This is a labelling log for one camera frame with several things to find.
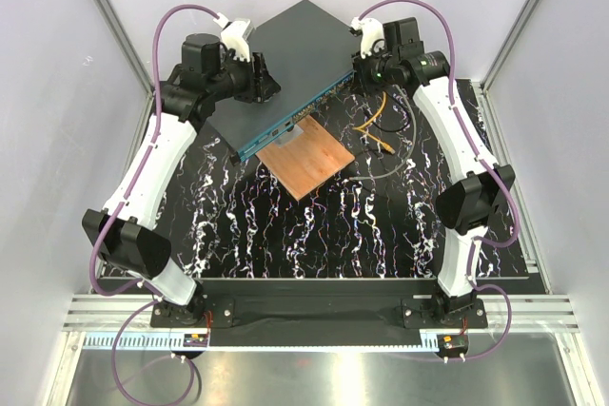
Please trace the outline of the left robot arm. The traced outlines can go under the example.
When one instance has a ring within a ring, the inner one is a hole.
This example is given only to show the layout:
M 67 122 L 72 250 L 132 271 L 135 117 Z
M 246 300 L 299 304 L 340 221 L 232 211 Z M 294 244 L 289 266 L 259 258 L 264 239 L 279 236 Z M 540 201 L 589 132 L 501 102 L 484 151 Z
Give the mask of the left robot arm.
M 153 310 L 184 326 L 208 315 L 203 287 L 171 257 L 170 241 L 155 232 L 157 211 L 173 173 L 217 103 L 262 104 L 280 91 L 265 58 L 247 39 L 224 31 L 198 33 L 182 44 L 182 58 L 155 89 L 145 138 L 119 187 L 82 225 L 92 261 L 129 273 L 153 294 Z

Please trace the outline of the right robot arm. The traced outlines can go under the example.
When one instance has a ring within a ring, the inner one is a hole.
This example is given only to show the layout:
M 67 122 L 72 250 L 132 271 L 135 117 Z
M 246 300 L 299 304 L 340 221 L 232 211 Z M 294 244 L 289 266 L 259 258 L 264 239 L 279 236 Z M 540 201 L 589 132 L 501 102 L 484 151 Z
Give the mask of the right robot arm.
M 511 165 L 498 163 L 468 118 L 440 51 L 427 52 L 414 18 L 381 23 L 354 18 L 360 37 L 352 57 L 356 80 L 365 93 L 393 86 L 405 91 L 429 123 L 449 169 L 450 184 L 435 208 L 445 228 L 442 267 L 434 294 L 422 313 L 443 326 L 459 325 L 475 314 L 475 263 L 488 224 L 506 203 L 515 181 Z

